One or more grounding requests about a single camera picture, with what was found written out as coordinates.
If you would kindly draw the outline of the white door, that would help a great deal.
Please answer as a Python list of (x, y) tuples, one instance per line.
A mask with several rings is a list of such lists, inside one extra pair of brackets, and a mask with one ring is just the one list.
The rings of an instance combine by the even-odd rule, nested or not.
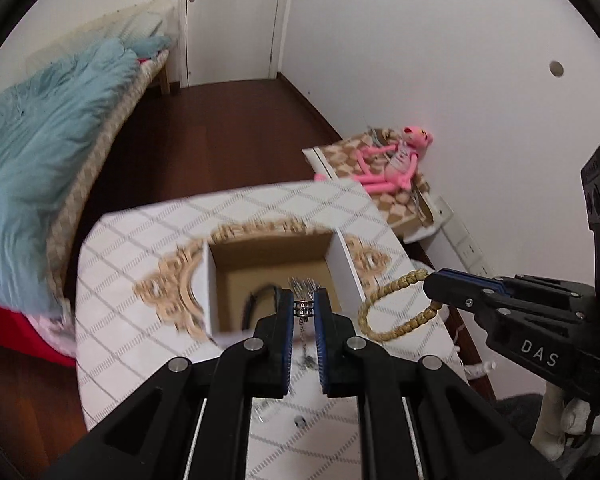
[(181, 0), (181, 85), (270, 79), (287, 0)]

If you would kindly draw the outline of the white power strip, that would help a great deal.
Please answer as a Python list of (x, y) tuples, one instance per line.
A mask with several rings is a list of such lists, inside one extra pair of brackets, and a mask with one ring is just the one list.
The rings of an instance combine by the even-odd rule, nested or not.
[(436, 268), (457, 269), (492, 278), (493, 271), (486, 262), (477, 242), (471, 237), (460, 216), (441, 196), (434, 198), (434, 213), (440, 230), (426, 241), (427, 255)]

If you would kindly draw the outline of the bed with patterned mattress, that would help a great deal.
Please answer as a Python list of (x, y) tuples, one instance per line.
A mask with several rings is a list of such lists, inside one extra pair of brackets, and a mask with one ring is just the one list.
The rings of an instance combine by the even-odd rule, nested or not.
[(73, 366), (81, 216), (136, 104), (168, 83), (179, 31), (171, 0), (105, 14), (31, 53), (0, 94), (0, 347)]

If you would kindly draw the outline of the white cardboard box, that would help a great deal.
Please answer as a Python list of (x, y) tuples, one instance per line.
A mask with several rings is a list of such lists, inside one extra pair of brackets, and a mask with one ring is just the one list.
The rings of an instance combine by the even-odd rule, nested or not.
[(337, 230), (205, 242), (190, 280), (204, 312), (204, 332), (221, 348), (251, 336), (254, 326), (242, 326), (249, 296), (265, 285), (289, 288), (293, 278), (322, 286), (332, 310), (350, 318), (365, 298), (346, 240)]

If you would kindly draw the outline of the blue duvet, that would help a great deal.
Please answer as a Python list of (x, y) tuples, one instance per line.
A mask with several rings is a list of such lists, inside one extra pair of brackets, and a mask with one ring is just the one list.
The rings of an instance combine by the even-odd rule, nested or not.
[(102, 125), (144, 58), (92, 44), (0, 94), (0, 307), (59, 318), (47, 240)]

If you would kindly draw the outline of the pink panther plush toy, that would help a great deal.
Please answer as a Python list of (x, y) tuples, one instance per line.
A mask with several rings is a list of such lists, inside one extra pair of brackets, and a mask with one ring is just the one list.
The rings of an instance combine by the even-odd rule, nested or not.
[(410, 194), (419, 159), (434, 142), (423, 128), (401, 130), (368, 127), (367, 130), (318, 149), (337, 178), (358, 182), (370, 195)]

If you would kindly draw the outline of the brown checkered cushion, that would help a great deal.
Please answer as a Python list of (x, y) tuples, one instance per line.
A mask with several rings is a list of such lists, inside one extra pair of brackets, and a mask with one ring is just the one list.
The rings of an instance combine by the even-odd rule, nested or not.
[(306, 148), (316, 180), (351, 179), (370, 196), (388, 226), (405, 243), (418, 242), (440, 226), (420, 160), (434, 136), (419, 127), (367, 128), (334, 144)]

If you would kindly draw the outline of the white patterned tablecloth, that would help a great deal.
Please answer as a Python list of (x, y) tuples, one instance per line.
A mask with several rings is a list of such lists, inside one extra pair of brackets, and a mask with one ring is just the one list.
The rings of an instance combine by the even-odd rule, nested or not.
[[(172, 356), (216, 358), (263, 286), (313, 280), (355, 322), (364, 297), (414, 271), (351, 180), (242, 188), (105, 214), (76, 280), (76, 372), (91, 430)], [(294, 331), (290, 390), (253, 401), (246, 479), (362, 479), (354, 399), (328, 400), (313, 322)]]

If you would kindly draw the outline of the white pillow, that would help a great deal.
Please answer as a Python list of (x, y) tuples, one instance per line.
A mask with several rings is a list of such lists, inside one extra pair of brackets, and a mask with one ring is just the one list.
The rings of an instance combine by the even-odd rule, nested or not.
[(105, 14), (67, 32), (26, 58), (31, 76), (60, 58), (75, 55), (107, 39), (119, 39), (139, 58), (152, 58), (178, 41), (178, 14), (171, 0), (151, 0)]

